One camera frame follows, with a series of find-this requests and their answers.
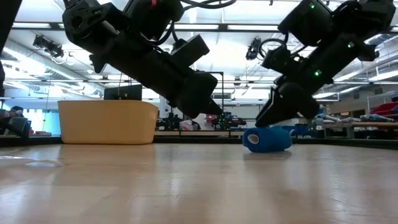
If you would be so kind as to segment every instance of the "tan plastic tub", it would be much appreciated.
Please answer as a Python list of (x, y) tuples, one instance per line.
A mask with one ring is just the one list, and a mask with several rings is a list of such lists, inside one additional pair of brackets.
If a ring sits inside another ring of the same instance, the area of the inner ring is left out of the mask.
[(158, 108), (135, 100), (59, 101), (65, 144), (149, 144)]

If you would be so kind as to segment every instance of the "blue cylinder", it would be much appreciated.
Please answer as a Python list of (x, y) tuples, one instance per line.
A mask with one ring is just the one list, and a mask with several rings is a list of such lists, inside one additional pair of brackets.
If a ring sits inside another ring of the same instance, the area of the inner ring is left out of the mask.
[(281, 126), (250, 128), (243, 134), (243, 145), (252, 152), (281, 152), (292, 145), (292, 138)]

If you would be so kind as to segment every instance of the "chair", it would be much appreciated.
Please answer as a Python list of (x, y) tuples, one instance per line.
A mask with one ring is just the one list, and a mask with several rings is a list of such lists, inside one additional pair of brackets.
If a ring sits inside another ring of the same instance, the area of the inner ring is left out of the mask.
[[(15, 118), (11, 118), (10, 122), (8, 122), (8, 124), (10, 124), (16, 130), (23, 132), (26, 121), (27, 121), (27, 118), (15, 117)], [(4, 135), (16, 135), (16, 134), (7, 129), (7, 130), (5, 130)]]

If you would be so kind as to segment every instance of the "computer monitor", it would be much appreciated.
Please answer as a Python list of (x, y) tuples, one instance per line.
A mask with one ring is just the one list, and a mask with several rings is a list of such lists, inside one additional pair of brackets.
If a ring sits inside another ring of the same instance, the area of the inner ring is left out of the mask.
[(142, 85), (107, 88), (104, 100), (142, 100)]

